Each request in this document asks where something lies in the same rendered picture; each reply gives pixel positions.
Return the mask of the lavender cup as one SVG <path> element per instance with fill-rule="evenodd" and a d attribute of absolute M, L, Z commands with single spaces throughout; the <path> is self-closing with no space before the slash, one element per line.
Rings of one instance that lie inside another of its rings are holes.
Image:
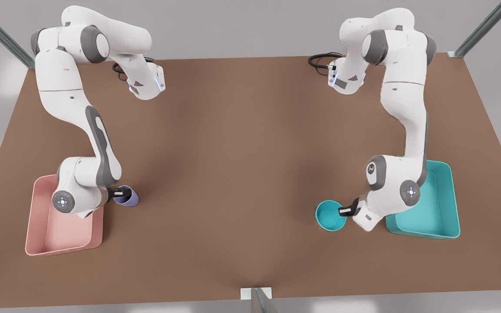
<path fill-rule="evenodd" d="M 124 197 L 113 198 L 113 200 L 122 206 L 134 207 L 139 203 L 139 197 L 133 188 L 129 186 L 120 186 L 124 189 Z"/>

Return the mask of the teal bowl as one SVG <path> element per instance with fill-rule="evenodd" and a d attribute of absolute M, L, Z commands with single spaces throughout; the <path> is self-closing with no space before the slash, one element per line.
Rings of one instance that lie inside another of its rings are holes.
<path fill-rule="evenodd" d="M 328 231 L 337 231 L 344 227 L 347 218 L 340 216 L 341 205 L 333 200 L 325 200 L 318 204 L 315 211 L 316 222 L 320 227 Z"/>

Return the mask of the pink box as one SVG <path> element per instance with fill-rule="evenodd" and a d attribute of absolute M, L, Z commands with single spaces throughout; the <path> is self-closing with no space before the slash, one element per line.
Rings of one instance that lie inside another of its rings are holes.
<path fill-rule="evenodd" d="M 103 241 L 104 208 L 82 219 L 55 210 L 50 202 L 57 176 L 41 176 L 33 185 L 25 252 L 51 256 L 99 247 Z"/>

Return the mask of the teal box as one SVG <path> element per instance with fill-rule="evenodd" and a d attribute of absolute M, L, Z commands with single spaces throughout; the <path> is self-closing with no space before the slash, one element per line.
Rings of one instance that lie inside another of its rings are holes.
<path fill-rule="evenodd" d="M 411 209 L 385 218 L 389 232 L 433 240 L 461 235 L 451 167 L 427 160 L 427 176 L 420 187 L 421 198 Z"/>

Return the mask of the silver frame post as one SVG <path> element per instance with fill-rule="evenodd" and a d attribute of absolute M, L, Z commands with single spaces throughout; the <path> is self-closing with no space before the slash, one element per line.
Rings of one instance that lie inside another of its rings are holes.
<path fill-rule="evenodd" d="M 0 43 L 28 69 L 34 69 L 34 59 L 0 26 Z"/>
<path fill-rule="evenodd" d="M 271 287 L 252 287 L 240 289 L 240 299 L 251 301 L 252 313 L 279 313 L 272 303 Z"/>
<path fill-rule="evenodd" d="M 501 20 L 501 2 L 485 17 L 473 32 L 454 51 L 448 51 L 450 59 L 463 59 L 476 44 Z"/>

